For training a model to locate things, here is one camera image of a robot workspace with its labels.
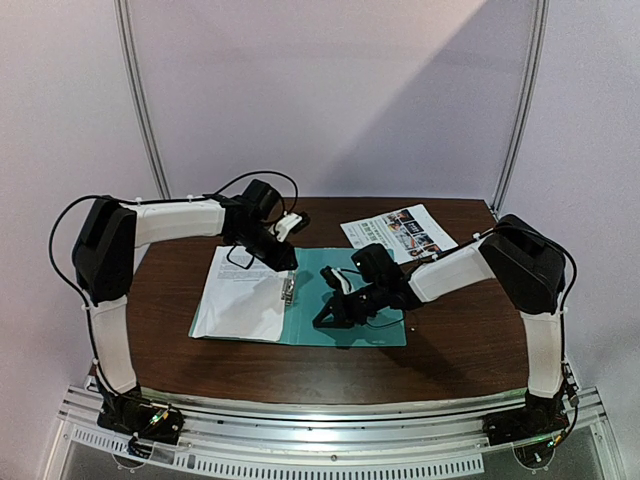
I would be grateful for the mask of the teal plastic folder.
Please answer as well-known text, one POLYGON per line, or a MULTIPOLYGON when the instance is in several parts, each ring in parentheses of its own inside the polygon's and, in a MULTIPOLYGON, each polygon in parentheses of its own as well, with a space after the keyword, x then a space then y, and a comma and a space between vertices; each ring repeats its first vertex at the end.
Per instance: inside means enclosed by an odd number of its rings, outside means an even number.
POLYGON ((299 248, 276 272, 242 247, 219 247, 189 330, 192 339, 286 346, 375 348, 407 344, 404 314, 367 303, 351 248, 299 248))

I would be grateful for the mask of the metal folder clip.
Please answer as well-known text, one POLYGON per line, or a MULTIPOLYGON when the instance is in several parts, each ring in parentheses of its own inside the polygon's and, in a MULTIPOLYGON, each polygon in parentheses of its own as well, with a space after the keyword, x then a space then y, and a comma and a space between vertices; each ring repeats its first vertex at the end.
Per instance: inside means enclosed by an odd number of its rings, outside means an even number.
POLYGON ((282 291, 281 291, 281 299, 284 301, 286 305, 291 305, 293 302, 293 297, 295 293, 295 283, 296 283, 296 272, 289 271, 287 273, 286 278, 284 279, 282 291))

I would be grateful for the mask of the white text paper sheet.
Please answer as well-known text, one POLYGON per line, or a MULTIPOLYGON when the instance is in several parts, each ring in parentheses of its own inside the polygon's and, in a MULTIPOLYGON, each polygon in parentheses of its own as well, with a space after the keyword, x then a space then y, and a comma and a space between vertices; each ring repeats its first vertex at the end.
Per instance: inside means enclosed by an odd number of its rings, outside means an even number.
POLYGON ((276 343, 284 326, 287 272, 275 272, 242 247, 219 246, 190 327, 194 339, 276 343))

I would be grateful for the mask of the colour printed brochure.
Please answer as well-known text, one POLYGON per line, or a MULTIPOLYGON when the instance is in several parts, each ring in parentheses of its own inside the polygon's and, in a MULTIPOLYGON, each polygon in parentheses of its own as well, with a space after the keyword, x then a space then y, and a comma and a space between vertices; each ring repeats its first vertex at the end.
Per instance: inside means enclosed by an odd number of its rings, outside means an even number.
POLYGON ((457 242, 435 221, 423 204, 404 207, 371 218, 340 225, 353 248, 379 243, 403 264, 457 246, 457 242))

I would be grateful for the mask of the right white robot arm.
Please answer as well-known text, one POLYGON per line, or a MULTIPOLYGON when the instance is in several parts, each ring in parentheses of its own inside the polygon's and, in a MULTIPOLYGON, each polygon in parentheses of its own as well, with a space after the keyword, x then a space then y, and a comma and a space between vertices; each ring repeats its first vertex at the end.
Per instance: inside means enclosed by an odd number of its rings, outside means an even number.
POLYGON ((351 257, 364 286, 353 289, 338 270, 321 275, 333 292, 313 318, 315 328, 364 325, 383 309, 416 310, 445 295, 485 280, 496 280, 525 329, 528 392, 536 397, 517 415, 517 427, 537 436, 556 417, 556 396, 565 382, 564 300, 572 284, 565 278, 569 255, 515 215, 468 242, 433 254, 403 270, 387 249, 373 243, 351 257))

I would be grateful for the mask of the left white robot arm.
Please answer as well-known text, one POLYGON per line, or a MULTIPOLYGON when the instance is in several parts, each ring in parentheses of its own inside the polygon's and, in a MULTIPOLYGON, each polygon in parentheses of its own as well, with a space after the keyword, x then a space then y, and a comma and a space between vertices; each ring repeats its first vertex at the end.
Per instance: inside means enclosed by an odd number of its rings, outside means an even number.
POLYGON ((134 276, 136 249, 191 237, 220 237, 242 246, 275 272, 292 271, 298 262, 288 234, 301 217, 287 214, 270 226, 277 200, 254 194, 205 195, 174 201, 127 203, 95 199, 72 250, 76 284, 88 302, 89 331, 98 385, 111 419, 128 434, 148 426, 146 408, 134 401, 138 387, 132 366, 126 310, 134 276))

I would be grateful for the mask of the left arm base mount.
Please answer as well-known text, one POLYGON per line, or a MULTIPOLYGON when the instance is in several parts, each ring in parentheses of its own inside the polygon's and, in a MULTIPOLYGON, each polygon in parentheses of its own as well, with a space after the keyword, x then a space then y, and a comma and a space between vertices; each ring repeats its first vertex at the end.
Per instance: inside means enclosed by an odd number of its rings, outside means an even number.
POLYGON ((184 422, 182 412, 170 405, 131 400, 104 403, 97 419, 103 429, 168 445, 178 443, 184 422))

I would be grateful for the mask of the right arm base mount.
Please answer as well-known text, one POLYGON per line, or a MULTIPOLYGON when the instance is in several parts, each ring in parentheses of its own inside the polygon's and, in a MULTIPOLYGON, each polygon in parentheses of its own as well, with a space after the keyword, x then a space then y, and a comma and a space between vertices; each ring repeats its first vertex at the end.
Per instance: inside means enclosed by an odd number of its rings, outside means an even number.
POLYGON ((523 407, 485 415, 482 431, 492 446, 541 438, 556 447, 575 428, 577 413, 570 420, 562 400, 527 396, 523 407))

